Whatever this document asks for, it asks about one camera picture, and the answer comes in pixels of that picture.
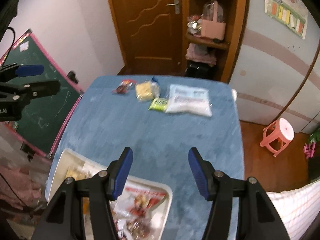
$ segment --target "chalkboard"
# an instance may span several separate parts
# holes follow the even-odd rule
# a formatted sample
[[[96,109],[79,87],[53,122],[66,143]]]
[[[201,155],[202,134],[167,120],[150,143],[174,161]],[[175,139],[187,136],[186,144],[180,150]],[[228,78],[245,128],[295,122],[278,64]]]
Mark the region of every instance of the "chalkboard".
[[[41,64],[44,66],[44,72],[40,76],[17,77],[8,83],[22,85],[35,81],[54,79],[60,81],[61,87],[57,95],[31,100],[31,103],[23,109],[21,120],[17,122],[16,132],[24,140],[44,153],[49,154],[63,122],[80,97],[80,91],[71,81],[67,81],[66,75],[52,62],[52,59],[48,59],[47,53],[31,30],[25,32],[17,40],[8,54],[5,64],[13,63],[24,65]]]

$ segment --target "clear plastic bag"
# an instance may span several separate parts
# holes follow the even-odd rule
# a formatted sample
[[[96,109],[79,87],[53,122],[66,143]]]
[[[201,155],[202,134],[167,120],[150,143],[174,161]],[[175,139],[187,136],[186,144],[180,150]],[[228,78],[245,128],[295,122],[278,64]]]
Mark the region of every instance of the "clear plastic bag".
[[[204,88],[171,84],[166,113],[181,112],[212,116],[209,91]]]
[[[191,15],[188,17],[188,32],[191,34],[200,35],[201,34],[201,16]]]
[[[136,84],[136,94],[139,101],[148,101],[160,96],[160,87],[157,82],[146,80]]]
[[[211,0],[209,3],[206,3],[203,7],[203,14],[202,18],[204,20],[213,21],[213,15],[214,15],[214,2],[216,0]],[[224,14],[223,14],[223,8],[218,3],[218,9],[217,9],[217,22],[223,23],[224,22]]]

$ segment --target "paper on chalkboard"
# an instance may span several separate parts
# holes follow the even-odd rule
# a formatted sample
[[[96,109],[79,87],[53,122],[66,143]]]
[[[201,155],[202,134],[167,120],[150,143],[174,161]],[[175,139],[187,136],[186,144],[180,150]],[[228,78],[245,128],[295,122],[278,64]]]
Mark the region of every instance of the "paper on chalkboard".
[[[28,42],[28,41],[20,44],[20,52],[25,51],[25,50],[27,50],[28,48],[29,48],[29,42]]]

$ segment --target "green package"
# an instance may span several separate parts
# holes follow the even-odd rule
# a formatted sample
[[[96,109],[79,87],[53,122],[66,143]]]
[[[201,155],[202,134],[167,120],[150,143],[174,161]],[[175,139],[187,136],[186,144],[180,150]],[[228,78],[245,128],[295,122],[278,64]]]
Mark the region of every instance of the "green package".
[[[168,100],[165,98],[155,98],[151,102],[148,110],[166,111],[168,105]]]

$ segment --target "blue tablecloth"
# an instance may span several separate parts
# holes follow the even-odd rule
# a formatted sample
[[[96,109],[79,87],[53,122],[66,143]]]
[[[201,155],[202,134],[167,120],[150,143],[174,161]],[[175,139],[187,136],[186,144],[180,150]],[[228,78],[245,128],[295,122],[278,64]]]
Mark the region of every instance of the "blue tablecloth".
[[[85,92],[61,138],[47,181],[46,198],[58,160],[65,148],[105,166],[124,147],[133,150],[130,175],[168,185],[173,200],[163,240],[200,240],[211,204],[197,189],[188,164],[188,151],[197,147],[204,160],[232,178],[244,177],[240,124],[227,84],[203,79],[157,76],[166,94],[170,84],[209,89],[212,117],[148,111],[135,90],[112,94],[122,79],[138,82],[151,76],[101,76]],[[236,235],[238,201],[233,202],[229,239]]]

